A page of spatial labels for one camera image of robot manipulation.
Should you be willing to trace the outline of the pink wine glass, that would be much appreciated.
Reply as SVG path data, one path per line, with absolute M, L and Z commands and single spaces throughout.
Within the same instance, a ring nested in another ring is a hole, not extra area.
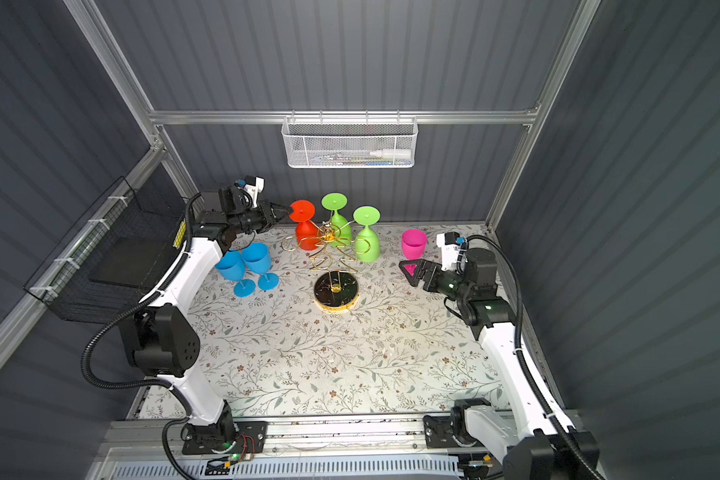
M 406 230 L 401 237 L 401 249 L 404 257 L 409 260 L 418 260 L 427 247 L 427 235 L 418 229 Z

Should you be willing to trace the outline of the red wine glass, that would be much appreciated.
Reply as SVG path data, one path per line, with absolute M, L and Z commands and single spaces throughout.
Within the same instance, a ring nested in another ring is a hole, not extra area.
M 291 204 L 289 218 L 296 223 L 295 237 L 298 247 L 304 251 L 316 251 L 320 241 L 319 228 L 313 222 L 315 206 L 308 200 L 297 200 Z

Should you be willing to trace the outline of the blue wine glass front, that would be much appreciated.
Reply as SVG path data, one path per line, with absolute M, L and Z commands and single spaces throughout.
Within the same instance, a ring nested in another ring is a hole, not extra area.
M 258 275 L 259 289 L 271 291 L 279 285 L 279 276 L 271 272 L 272 259 L 269 248 L 265 244 L 252 243 L 242 251 L 242 259 L 246 267 Z

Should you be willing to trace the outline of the blue wine glass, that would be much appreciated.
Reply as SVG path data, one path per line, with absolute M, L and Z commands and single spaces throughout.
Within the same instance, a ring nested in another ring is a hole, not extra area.
M 246 267 L 258 275 L 259 289 L 271 291 L 279 285 L 279 276 L 271 272 L 272 259 L 269 248 L 265 244 L 252 243 L 242 251 L 242 259 Z
M 240 252 L 225 253 L 215 269 L 224 279 L 234 283 L 233 293 L 236 297 L 245 298 L 254 293 L 256 285 L 251 279 L 245 279 L 246 265 Z

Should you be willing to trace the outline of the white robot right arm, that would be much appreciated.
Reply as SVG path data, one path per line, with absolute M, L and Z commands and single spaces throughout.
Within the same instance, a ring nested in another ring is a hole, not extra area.
M 455 443 L 481 444 L 506 479 L 599 479 L 600 450 L 594 436 L 575 427 L 555 400 L 523 342 L 522 294 L 508 303 L 497 293 L 497 270 L 509 261 L 499 245 L 465 240 L 454 270 L 429 260 L 402 260 L 399 268 L 413 287 L 443 295 L 446 309 L 470 328 L 495 362 L 512 421 L 487 400 L 459 400 L 450 414 Z

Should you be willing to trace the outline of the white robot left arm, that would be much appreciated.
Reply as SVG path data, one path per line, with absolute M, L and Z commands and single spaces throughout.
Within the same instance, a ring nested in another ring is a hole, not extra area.
M 261 234 L 287 219 L 287 205 L 257 200 L 240 185 L 191 197 L 177 259 L 129 320 L 118 323 L 126 358 L 186 411 L 188 439 L 206 450 L 239 437 L 231 409 L 196 365 L 201 340 L 187 315 L 205 277 L 243 234 Z

